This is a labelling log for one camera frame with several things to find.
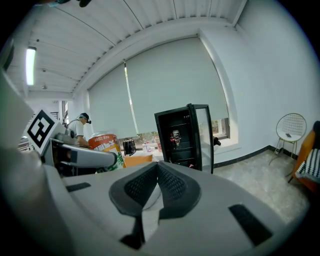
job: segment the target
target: ceiling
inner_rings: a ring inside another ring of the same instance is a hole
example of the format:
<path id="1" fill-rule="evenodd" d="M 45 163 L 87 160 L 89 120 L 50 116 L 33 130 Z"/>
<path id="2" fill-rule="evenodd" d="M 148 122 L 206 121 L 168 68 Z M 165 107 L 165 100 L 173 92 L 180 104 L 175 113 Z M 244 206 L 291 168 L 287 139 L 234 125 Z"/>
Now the ceiling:
<path id="1" fill-rule="evenodd" d="M 235 25 L 247 0 L 71 0 L 34 7 L 13 34 L 14 57 L 7 70 L 17 89 L 72 93 L 106 52 L 148 27 L 184 18 L 224 19 Z M 34 85 L 27 86 L 25 54 L 36 47 Z"/>

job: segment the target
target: window blind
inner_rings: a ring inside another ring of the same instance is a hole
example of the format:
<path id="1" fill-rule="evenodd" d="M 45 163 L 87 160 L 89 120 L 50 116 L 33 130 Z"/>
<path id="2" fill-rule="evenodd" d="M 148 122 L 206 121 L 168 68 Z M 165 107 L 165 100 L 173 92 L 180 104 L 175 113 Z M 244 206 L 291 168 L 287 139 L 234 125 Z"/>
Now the window blind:
<path id="1" fill-rule="evenodd" d="M 137 136 L 124 64 L 113 69 L 89 90 L 89 101 L 95 133 L 111 131 L 118 139 Z"/>
<path id="2" fill-rule="evenodd" d="M 212 120 L 228 117 L 226 98 L 212 60 L 198 38 L 154 47 L 126 62 L 139 133 L 157 131 L 155 113 L 208 104 Z"/>

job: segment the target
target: container lid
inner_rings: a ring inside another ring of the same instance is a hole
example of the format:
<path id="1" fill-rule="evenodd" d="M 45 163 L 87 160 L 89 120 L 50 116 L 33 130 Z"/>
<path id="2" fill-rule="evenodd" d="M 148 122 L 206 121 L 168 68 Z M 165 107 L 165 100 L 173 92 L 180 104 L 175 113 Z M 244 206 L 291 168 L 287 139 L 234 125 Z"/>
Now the container lid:
<path id="1" fill-rule="evenodd" d="M 98 132 L 92 134 L 91 137 L 90 137 L 90 139 L 95 138 L 95 137 L 98 137 L 98 136 L 101 136 L 101 135 L 114 135 L 114 136 L 116 136 L 112 131 L 110 131 L 110 130 L 104 130 L 104 131 L 98 131 Z"/>

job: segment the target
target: black mini fridge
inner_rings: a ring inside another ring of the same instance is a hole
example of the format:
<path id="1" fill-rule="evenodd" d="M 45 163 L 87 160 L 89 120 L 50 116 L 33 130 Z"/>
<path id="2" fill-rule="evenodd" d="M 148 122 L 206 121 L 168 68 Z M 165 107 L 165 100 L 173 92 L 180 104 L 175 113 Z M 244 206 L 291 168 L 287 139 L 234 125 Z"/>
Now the black mini fridge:
<path id="1" fill-rule="evenodd" d="M 188 104 L 154 116 L 164 161 L 213 174 L 214 142 L 208 105 Z M 172 137 L 179 137 L 178 145 Z"/>

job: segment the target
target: ceiling light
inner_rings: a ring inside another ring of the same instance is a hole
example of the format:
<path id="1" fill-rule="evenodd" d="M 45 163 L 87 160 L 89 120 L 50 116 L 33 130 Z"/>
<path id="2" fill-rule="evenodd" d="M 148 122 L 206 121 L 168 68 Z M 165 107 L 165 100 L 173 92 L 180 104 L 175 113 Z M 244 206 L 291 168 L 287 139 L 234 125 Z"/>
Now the ceiling light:
<path id="1" fill-rule="evenodd" d="M 35 69 L 35 57 L 36 57 L 35 47 L 28 47 L 25 55 L 25 75 L 26 75 L 26 84 L 28 86 L 33 86 L 34 81 L 34 69 Z"/>

